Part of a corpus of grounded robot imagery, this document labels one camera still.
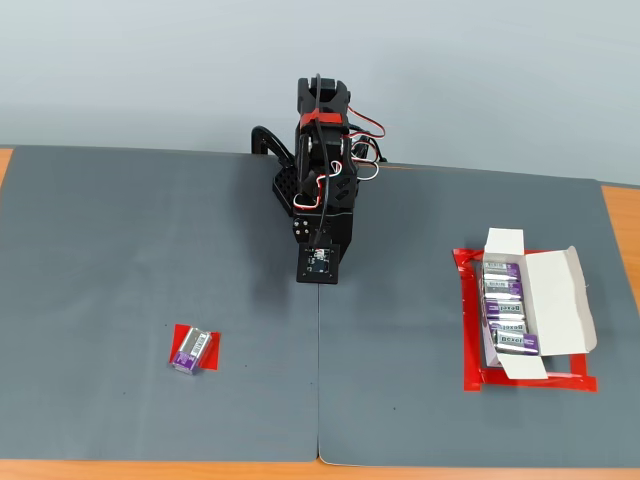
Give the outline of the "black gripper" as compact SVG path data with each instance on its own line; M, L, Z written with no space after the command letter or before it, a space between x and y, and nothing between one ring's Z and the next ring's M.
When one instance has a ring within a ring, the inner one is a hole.
M312 212L294 212L292 231L296 241L307 247L338 246L339 259L342 260L352 239L353 214L338 212L320 214Z

